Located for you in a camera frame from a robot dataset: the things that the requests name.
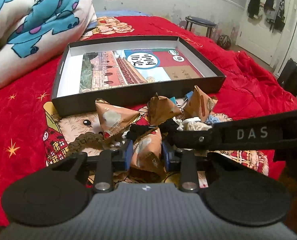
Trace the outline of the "colourful history book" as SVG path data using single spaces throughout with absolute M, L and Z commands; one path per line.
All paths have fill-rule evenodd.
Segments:
M 79 92 L 202 76 L 175 48 L 107 50 L 83 55 Z

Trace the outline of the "black bag by door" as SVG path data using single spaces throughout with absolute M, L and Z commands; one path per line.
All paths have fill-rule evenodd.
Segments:
M 292 58 L 287 61 L 277 82 L 284 90 L 297 96 L 297 63 Z

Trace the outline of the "white blue monster quilt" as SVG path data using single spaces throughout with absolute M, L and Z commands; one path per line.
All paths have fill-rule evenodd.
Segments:
M 0 88 L 61 54 L 96 18 L 92 0 L 0 0 Z

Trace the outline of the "white door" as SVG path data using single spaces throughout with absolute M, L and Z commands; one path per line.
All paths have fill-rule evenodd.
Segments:
M 271 29 L 264 15 L 253 20 L 245 10 L 236 41 L 239 47 L 274 70 L 283 64 L 296 36 L 297 0 L 285 0 L 285 4 L 285 26 L 282 32 Z

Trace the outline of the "blue binder clip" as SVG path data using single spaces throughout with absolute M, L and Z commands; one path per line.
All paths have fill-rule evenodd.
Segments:
M 185 97 L 183 99 L 183 102 L 180 104 L 180 107 L 185 106 L 185 104 L 188 102 L 188 100 L 191 98 L 192 95 L 193 95 L 193 91 L 188 92 L 187 94 L 185 94 Z

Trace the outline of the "black hair scrunchie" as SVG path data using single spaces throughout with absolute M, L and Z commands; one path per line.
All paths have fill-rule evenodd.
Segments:
M 173 119 L 167 119 L 165 122 L 158 126 L 132 124 L 130 126 L 130 130 L 126 134 L 126 138 L 132 141 L 136 141 L 142 135 L 148 133 L 149 131 L 156 130 L 157 128 L 159 128 L 162 134 L 174 133 L 177 131 L 178 127 L 179 125 Z

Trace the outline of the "teal binder clip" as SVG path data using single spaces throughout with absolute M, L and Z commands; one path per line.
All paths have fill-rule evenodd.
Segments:
M 172 98 L 170 98 L 170 100 L 175 104 L 177 105 L 177 102 L 176 102 L 176 98 L 173 96 Z

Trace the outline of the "blue round stool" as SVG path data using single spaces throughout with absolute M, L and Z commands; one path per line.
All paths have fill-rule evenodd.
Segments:
M 217 25 L 209 20 L 204 18 L 194 17 L 194 16 L 186 16 L 185 18 L 186 25 L 185 30 L 192 31 L 193 25 L 198 25 L 206 28 L 206 37 L 211 38 L 212 31 L 217 27 Z

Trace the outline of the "striped brown ball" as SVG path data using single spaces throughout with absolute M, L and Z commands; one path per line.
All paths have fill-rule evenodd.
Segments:
M 224 50 L 228 50 L 231 47 L 232 41 L 228 35 L 220 35 L 216 44 Z

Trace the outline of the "dark hanging clothes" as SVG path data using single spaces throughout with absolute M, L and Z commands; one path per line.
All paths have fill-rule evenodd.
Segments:
M 265 15 L 269 30 L 281 33 L 285 26 L 285 0 L 250 0 L 247 14 L 251 19 Z

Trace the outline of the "black shallow cardboard box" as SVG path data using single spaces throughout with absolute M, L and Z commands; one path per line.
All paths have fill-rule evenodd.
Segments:
M 177 36 L 121 36 L 70 43 L 53 85 L 61 117 L 95 111 L 95 100 L 116 106 L 146 103 L 155 94 L 182 98 L 199 87 L 218 92 L 225 75 Z

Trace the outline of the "beige knitted scrunchie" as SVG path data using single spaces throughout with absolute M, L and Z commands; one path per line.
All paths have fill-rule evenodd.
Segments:
M 212 126 L 201 122 L 199 117 L 188 118 L 185 120 L 173 118 L 173 121 L 178 125 L 178 131 L 207 131 Z

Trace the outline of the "brown triangular snack packet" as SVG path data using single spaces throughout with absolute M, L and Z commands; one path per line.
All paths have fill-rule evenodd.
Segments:
M 140 118 L 140 112 L 114 106 L 102 99 L 95 101 L 100 126 L 105 140 L 109 140 Z
M 157 93 L 148 104 L 148 117 L 151 126 L 158 126 L 168 119 L 181 115 L 180 108 L 169 98 Z
M 195 86 L 192 96 L 183 109 L 183 115 L 186 119 L 198 117 L 201 122 L 206 122 L 217 101 L 216 97 L 209 97 L 198 86 Z
M 136 139 L 133 144 L 130 166 L 163 177 L 165 168 L 161 162 L 161 140 L 161 132 L 158 127 L 150 129 Z

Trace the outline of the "light blue knitted scrunchie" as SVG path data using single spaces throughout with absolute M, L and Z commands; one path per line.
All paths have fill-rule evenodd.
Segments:
M 204 123 L 207 124 L 207 125 L 212 126 L 212 125 L 217 124 L 219 122 L 226 122 L 226 121 L 230 121 L 230 118 L 226 114 L 213 113 L 213 114 L 210 114 L 208 116 L 208 118 L 206 119 L 206 121 Z

